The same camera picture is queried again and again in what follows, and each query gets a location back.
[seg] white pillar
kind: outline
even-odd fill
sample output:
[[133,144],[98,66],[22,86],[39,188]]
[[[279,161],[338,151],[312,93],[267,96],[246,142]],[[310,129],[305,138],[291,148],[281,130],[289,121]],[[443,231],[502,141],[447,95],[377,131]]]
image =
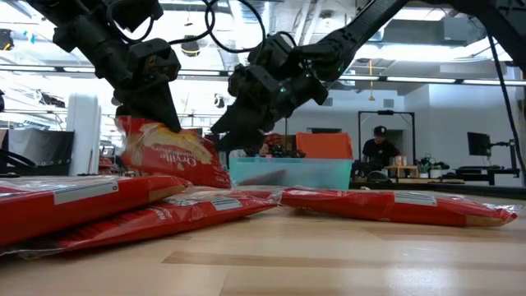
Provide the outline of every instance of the white pillar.
[[100,117],[97,95],[72,93],[69,96],[66,130],[75,132],[70,176],[99,172]]

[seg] desk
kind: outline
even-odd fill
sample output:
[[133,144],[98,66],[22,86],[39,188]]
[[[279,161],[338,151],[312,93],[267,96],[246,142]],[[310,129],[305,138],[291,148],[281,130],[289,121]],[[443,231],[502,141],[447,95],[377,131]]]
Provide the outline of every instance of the desk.
[[0,295],[518,296],[526,294],[524,250],[525,218],[498,229],[456,229],[281,207],[90,253],[0,258]]
[[497,174],[519,174],[518,169],[456,169],[457,178],[464,181],[483,181],[490,186],[495,186],[495,175]]
[[392,178],[393,183],[448,183],[448,184],[464,184],[464,180],[460,179],[439,179],[439,178]]

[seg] computer monitor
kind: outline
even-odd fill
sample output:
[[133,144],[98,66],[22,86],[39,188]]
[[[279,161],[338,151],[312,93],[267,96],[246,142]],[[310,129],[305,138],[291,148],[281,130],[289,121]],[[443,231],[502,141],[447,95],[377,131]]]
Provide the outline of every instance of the computer monitor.
[[478,132],[468,132],[469,154],[476,156],[491,156],[490,136]]

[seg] black cap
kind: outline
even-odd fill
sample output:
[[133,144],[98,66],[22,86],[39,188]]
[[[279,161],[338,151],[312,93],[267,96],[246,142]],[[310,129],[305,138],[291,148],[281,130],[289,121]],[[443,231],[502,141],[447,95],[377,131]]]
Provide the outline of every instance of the black cap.
[[387,127],[378,126],[378,127],[375,127],[374,135],[375,136],[385,136],[386,132],[387,132]]

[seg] black shirt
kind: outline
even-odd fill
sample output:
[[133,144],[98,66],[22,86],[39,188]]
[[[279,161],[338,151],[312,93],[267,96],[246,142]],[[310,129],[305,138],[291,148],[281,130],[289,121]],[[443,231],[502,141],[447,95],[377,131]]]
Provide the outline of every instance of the black shirt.
[[363,154],[370,162],[381,162],[383,166],[389,165],[389,158],[400,155],[400,151],[387,140],[376,144],[374,139],[365,142]]

